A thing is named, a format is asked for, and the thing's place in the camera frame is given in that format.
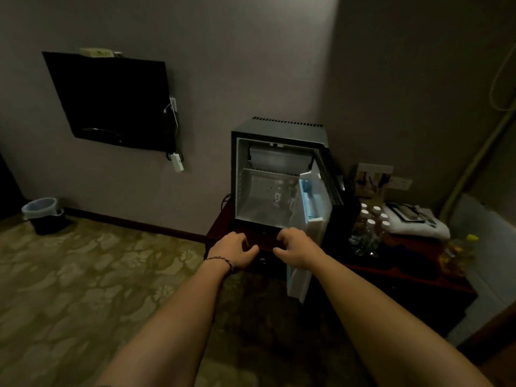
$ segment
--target left hand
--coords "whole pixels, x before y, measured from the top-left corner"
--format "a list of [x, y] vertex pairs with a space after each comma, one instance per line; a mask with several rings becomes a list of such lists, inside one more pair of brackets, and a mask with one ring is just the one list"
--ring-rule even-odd
[[260, 252], [258, 245], [254, 245], [249, 251], [244, 251], [242, 249], [244, 242], [247, 244], [245, 234], [231, 232], [210, 248], [208, 258], [211, 256], [223, 256], [233, 264], [235, 269], [243, 269]]

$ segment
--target white tile wall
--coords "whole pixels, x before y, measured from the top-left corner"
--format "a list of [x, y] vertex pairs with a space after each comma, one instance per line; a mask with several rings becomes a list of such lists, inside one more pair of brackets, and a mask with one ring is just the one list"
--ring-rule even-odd
[[458, 345], [516, 300], [516, 228], [470, 195], [462, 195], [450, 220], [452, 237], [480, 238], [466, 273], [478, 298], [448, 335]]

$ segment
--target white power adapter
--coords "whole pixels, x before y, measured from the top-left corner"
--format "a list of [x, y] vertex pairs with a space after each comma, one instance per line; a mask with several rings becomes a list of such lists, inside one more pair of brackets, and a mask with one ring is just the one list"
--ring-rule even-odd
[[174, 165], [176, 172], [183, 172], [185, 170], [183, 163], [181, 162], [181, 157], [178, 153], [171, 154], [170, 159], [172, 160], [172, 164]]

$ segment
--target patterned carpet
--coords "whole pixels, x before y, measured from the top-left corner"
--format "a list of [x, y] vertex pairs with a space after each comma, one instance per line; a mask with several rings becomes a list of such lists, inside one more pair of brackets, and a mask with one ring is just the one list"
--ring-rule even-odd
[[[55, 235], [0, 222], [0, 385], [92, 386], [202, 263], [204, 245], [86, 219]], [[371, 385], [334, 315], [300, 322], [285, 284], [235, 274], [196, 387]]]

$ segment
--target pipe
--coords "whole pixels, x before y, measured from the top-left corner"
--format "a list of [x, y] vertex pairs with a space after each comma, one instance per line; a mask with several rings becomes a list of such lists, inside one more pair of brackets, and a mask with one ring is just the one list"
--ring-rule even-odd
[[439, 220], [441, 220], [443, 223], [448, 224], [449, 216], [452, 213], [452, 209], [455, 206], [455, 202], [459, 198], [459, 195], [461, 194], [462, 190], [464, 189], [464, 186], [468, 182], [468, 180], [471, 178], [471, 175], [475, 171], [475, 169], [478, 167], [484, 156], [487, 154], [489, 149], [493, 146], [496, 139], [500, 136], [501, 132], [504, 131], [506, 126], [509, 124], [509, 121], [513, 117], [514, 113], [516, 112], [516, 97], [513, 99], [513, 102], [511, 103], [509, 107], [510, 111], [507, 111], [503, 118], [500, 120], [498, 125], [494, 128], [493, 132], [491, 132], [491, 135], [487, 138], [486, 142], [482, 145], [482, 148], [477, 152], [477, 154], [473, 157], [473, 160], [471, 163], [468, 164], [466, 167], [464, 173], [460, 177], [457, 184], [455, 184], [455, 187], [451, 191], [451, 194], [449, 195], [448, 199], [444, 203], [443, 208], [441, 209], [441, 213], [439, 214]]

